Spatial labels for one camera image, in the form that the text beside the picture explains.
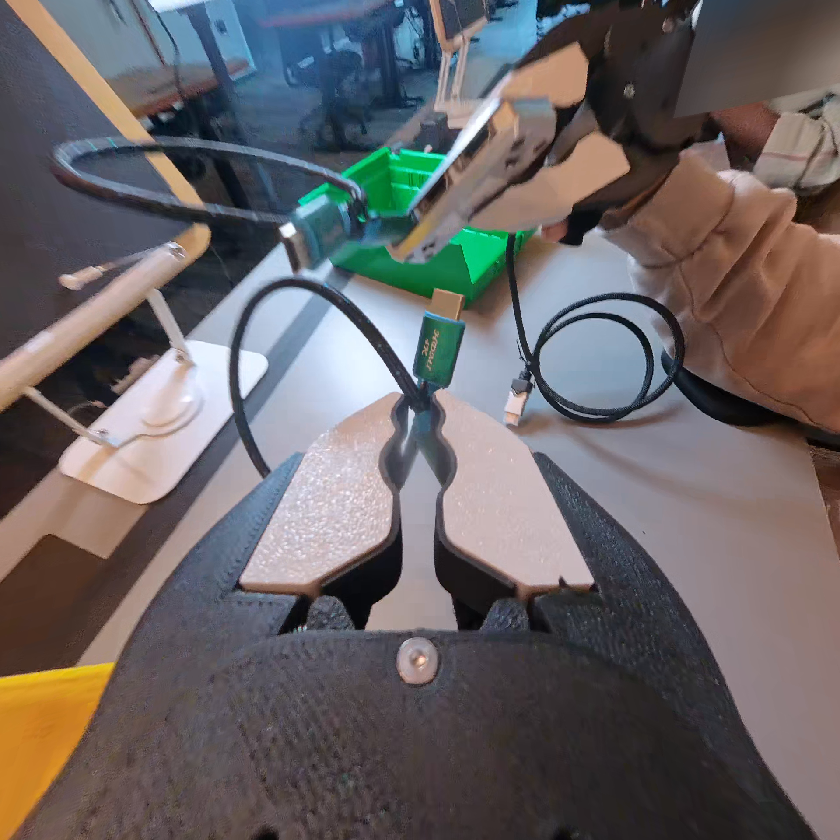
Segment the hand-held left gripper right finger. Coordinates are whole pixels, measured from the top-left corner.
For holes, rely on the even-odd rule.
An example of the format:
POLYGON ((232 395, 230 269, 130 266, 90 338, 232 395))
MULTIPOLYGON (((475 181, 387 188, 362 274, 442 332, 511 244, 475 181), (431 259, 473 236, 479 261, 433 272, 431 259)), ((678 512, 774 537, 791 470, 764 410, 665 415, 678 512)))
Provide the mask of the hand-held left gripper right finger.
POLYGON ((434 403, 454 457, 439 496, 445 542, 516 594, 591 590, 593 575, 529 446, 448 391, 434 403))

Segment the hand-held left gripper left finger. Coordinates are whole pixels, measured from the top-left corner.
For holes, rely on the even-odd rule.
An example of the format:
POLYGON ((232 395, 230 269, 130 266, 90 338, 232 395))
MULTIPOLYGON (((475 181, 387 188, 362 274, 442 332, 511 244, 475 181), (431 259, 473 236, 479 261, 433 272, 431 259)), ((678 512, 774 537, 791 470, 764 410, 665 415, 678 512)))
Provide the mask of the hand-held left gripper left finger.
POLYGON ((385 451, 396 433, 389 393, 307 449, 239 576, 245 592, 321 592, 395 542, 396 490, 385 451))

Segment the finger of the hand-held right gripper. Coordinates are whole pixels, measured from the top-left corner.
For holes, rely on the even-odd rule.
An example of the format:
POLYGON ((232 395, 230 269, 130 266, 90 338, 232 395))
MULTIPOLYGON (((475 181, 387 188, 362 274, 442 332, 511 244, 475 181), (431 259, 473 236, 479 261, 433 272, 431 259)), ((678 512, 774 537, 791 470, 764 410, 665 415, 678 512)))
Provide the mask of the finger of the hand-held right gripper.
POLYGON ((474 213, 468 228, 540 228, 564 221, 574 205, 631 171, 623 147, 599 131, 585 135, 558 164, 510 185, 474 213))
POLYGON ((546 100, 555 109, 565 109, 585 97, 589 59, 578 43, 555 50, 523 67, 503 67, 499 80, 477 98, 461 94, 469 56, 469 45, 442 54, 433 112, 445 117, 447 126, 461 130, 480 106, 494 99, 546 100))

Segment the silver multiport hub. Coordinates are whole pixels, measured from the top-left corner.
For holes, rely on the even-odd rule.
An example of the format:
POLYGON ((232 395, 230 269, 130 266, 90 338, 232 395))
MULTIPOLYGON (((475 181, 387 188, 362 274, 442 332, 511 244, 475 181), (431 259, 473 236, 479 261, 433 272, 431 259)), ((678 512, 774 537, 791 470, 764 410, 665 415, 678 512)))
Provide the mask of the silver multiport hub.
POLYGON ((410 225, 386 248, 395 261, 422 265, 462 229, 517 233, 532 227, 512 200, 543 162, 557 132, 549 99, 484 100, 406 210, 410 225))

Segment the yellow plastic bin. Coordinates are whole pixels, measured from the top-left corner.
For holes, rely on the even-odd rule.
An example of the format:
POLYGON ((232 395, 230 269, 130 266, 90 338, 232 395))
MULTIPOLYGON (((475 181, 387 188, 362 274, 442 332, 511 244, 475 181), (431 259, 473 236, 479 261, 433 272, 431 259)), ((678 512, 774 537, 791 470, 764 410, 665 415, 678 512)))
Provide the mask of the yellow plastic bin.
POLYGON ((1 678, 1 838, 12 837, 79 743, 114 663, 1 678))

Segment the person's right hand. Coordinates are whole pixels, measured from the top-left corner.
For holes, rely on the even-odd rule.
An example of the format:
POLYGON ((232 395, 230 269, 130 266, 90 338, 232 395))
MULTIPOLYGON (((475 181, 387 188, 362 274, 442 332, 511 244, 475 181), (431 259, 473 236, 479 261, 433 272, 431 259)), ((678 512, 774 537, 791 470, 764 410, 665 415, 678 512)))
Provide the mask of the person's right hand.
POLYGON ((722 133, 731 163, 756 161, 781 116, 764 102, 710 112, 722 133))

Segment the green plastic bin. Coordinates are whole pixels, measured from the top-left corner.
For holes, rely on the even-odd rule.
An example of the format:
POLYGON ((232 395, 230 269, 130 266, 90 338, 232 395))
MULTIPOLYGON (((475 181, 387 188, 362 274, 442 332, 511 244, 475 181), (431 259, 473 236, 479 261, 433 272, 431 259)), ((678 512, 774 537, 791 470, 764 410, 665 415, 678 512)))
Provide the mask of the green plastic bin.
MULTIPOLYGON (((363 187, 370 210, 396 214, 407 209, 443 159, 435 152, 382 148, 352 164, 343 176, 363 187)), ((504 233, 466 228, 426 264, 397 262, 384 247, 357 246, 346 247, 332 263, 425 298, 436 288, 453 291, 470 305, 505 271, 507 243, 504 233)))

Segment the white panel stand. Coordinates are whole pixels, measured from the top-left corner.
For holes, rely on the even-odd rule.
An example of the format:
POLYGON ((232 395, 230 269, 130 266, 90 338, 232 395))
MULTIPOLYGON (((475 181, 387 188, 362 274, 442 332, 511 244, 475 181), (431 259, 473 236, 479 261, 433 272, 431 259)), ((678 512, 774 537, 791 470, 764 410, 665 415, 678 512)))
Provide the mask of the white panel stand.
POLYGON ((77 436, 59 459, 63 476, 135 505, 168 495, 232 416, 229 348, 186 339, 161 293, 188 263, 175 241, 142 253, 70 314, 2 359, 2 410, 23 396, 77 436), (84 427, 39 384, 142 301, 170 343, 100 419, 84 427))

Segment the black office chair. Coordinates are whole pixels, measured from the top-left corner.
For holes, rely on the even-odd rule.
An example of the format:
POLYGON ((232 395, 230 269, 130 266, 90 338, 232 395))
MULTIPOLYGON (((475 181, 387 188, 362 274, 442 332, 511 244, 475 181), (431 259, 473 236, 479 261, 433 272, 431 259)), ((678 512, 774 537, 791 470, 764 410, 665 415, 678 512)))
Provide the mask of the black office chair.
POLYGON ((299 87, 315 90, 320 101, 303 115, 299 134, 316 151, 359 152, 371 150, 372 118, 369 89, 362 79, 362 57, 351 49, 321 51, 296 65, 289 79, 299 87))

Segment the wooden office desk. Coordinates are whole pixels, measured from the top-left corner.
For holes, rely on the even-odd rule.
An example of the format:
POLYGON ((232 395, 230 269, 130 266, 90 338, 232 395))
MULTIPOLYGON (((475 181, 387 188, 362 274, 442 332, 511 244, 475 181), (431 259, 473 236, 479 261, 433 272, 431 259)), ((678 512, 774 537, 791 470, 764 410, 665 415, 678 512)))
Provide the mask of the wooden office desk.
POLYGON ((213 69, 206 62, 187 63, 179 69, 131 69, 107 78, 106 82, 136 119, 150 119, 219 88, 213 69))

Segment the black panel with tan border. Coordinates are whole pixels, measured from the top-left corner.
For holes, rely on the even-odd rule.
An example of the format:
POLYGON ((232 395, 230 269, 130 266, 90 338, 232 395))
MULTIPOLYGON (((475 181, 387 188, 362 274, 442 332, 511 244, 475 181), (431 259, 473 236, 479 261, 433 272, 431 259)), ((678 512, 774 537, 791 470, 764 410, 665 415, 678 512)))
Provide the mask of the black panel with tan border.
POLYGON ((55 145, 150 138, 115 90, 41 2, 2 2, 2 374, 36 384, 191 265, 211 241, 186 226, 100 203, 53 176, 55 145), (58 276, 156 247, 99 292, 58 276))

